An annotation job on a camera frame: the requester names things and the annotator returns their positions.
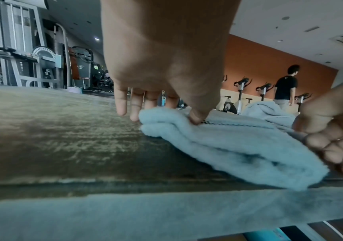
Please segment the black t-shirt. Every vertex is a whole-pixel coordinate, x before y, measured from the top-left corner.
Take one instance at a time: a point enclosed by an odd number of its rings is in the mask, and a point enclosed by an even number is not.
[[[279,79],[275,85],[277,88],[275,100],[289,100],[291,88],[297,88],[297,79],[293,76],[285,76]]]

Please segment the wooden table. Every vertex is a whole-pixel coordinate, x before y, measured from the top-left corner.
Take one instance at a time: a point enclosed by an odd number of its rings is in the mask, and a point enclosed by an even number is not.
[[[217,172],[114,100],[0,87],[0,240],[194,240],[343,218],[343,179],[305,192]]]

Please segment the crumpled towel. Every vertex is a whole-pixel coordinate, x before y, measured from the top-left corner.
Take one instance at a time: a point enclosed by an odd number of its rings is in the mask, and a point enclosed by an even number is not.
[[[214,110],[196,126],[187,114],[163,107],[142,110],[141,130],[216,170],[255,184],[300,191],[328,173],[306,146],[266,121]]]
[[[271,122],[284,131],[293,131],[292,124],[296,118],[293,114],[282,111],[273,101],[259,101],[249,104],[241,115]]]

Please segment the towel stitching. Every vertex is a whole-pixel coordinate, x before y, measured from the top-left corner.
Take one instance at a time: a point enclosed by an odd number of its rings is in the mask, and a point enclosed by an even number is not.
[[[206,125],[231,125],[231,126],[246,126],[246,127],[260,127],[264,129],[274,129],[271,127],[266,127],[266,126],[259,126],[259,125],[245,125],[245,124],[224,124],[224,123],[212,123],[210,121],[203,121],[202,124]]]

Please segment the ceiling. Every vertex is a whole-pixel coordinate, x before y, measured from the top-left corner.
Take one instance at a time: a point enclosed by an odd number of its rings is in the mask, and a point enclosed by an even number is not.
[[[57,21],[103,53],[102,41],[94,40],[102,38],[99,0],[48,3]],[[330,40],[343,34],[343,0],[243,0],[230,33],[343,70],[343,45]]]

